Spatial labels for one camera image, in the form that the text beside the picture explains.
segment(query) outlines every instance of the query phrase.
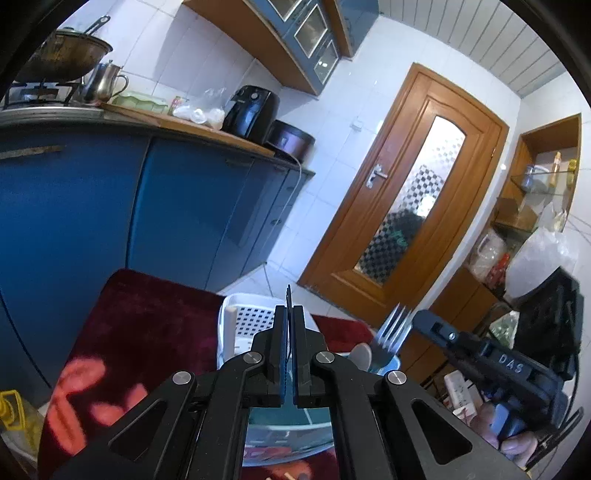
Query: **pot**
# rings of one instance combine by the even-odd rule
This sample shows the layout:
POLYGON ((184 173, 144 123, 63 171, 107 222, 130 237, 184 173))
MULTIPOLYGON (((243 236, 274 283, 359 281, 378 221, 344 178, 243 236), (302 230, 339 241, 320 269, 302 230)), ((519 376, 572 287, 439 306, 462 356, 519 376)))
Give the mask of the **pot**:
POLYGON ((27 60, 15 80, 63 83, 83 77, 113 51, 107 42, 90 35, 109 19, 107 16, 99 18, 85 33, 66 28, 55 30, 27 60))

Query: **metal fork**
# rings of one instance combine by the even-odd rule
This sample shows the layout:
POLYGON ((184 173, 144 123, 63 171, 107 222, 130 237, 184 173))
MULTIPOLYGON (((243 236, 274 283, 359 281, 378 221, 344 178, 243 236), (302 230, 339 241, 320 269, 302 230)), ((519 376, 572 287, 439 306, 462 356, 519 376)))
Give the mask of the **metal fork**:
POLYGON ((376 373, 388 365, 400 350, 413 328, 413 311, 397 304, 369 344, 372 362, 369 372, 376 373))

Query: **door handle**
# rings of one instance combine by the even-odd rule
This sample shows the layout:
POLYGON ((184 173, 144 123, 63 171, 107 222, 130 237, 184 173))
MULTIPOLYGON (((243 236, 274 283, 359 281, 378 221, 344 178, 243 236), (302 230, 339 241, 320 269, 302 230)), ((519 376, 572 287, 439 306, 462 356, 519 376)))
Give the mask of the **door handle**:
POLYGON ((388 175, 386 175, 383 170, 384 169, 382 168, 382 166, 379 163, 376 164, 376 166, 374 167, 372 172, 369 174, 369 177, 368 177, 367 181, 365 182, 365 186, 369 189, 371 187, 373 187, 375 177, 380 177, 381 179, 384 179, 384 180, 387 179, 388 175))
POLYGON ((20 148, 19 150, 8 150, 0 152, 0 160, 9 158, 29 157, 31 155, 41 155, 50 152, 61 152, 65 145, 48 145, 47 147, 20 148))

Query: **yellow object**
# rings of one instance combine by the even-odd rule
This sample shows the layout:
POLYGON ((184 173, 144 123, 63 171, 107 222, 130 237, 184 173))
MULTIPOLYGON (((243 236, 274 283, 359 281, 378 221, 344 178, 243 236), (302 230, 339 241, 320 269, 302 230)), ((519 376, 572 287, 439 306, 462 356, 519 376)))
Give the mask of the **yellow object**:
POLYGON ((569 173, 566 176, 566 186, 572 188, 574 185, 574 172, 577 171, 579 161, 576 158, 569 160, 569 173))
POLYGON ((556 173, 558 171, 560 171, 561 159, 562 159, 562 155, 560 154, 560 152, 556 152, 556 155, 554 156, 554 163, 552 164, 552 173, 550 174, 550 181, 548 182, 550 185, 550 188, 552 188, 552 189, 556 188, 556 178, 557 178, 556 173))
POLYGON ((0 427, 8 432, 8 439, 23 451, 37 456, 43 429, 43 416, 18 391, 0 392, 0 427))

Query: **stove burner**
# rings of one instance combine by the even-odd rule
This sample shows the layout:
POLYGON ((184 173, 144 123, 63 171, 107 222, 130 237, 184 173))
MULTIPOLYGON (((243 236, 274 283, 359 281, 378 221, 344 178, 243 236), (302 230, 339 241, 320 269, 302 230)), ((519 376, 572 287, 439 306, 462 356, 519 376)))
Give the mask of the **stove burner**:
POLYGON ((72 96, 78 90, 81 82, 67 82, 67 83, 56 83, 47 86, 45 81, 40 82, 38 85, 34 85, 29 88, 27 83, 13 82, 11 87, 4 96, 3 110, 6 110, 9 106, 17 105, 48 105, 48 104, 59 104, 68 105, 72 96), (58 100, 57 95, 59 94, 59 87, 69 87, 70 92, 64 100, 58 100), (10 102, 10 91, 13 88, 22 88, 18 94, 19 100, 16 102, 10 102))

